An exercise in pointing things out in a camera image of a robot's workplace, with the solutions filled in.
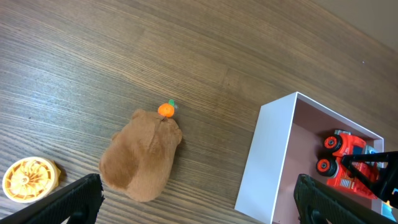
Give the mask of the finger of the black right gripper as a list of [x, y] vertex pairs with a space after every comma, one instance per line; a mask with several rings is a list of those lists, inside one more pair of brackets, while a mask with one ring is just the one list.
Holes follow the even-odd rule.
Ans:
[[[365, 175], [354, 166], [354, 162], [367, 165], [370, 174]], [[397, 208], [397, 151], [345, 155], [341, 163], [375, 196]]]

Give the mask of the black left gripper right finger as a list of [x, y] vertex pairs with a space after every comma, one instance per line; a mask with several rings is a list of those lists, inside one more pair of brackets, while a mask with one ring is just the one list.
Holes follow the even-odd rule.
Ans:
[[385, 216], [342, 195], [307, 174], [294, 188], [300, 224], [394, 224]]

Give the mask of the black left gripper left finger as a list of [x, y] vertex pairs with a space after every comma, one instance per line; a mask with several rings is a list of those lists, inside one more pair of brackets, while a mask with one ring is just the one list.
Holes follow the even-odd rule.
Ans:
[[100, 175], [88, 174], [3, 218], [1, 224], [94, 224], [103, 201]]

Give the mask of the yellow round wheel toy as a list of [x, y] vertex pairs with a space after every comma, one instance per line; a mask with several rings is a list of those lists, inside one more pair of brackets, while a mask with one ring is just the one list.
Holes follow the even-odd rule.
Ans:
[[26, 157], [10, 166], [2, 179], [6, 197], [17, 203], [43, 199], [56, 187], [61, 170], [54, 161], [42, 157]]

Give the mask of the brown plush capybara with orange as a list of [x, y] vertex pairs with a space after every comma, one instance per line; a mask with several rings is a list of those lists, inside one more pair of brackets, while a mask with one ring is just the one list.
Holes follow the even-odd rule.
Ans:
[[137, 202], [149, 202], [162, 193], [183, 137], [172, 118], [174, 113], [174, 100], [160, 105], [156, 112], [133, 112], [99, 161], [99, 171], [108, 187]]

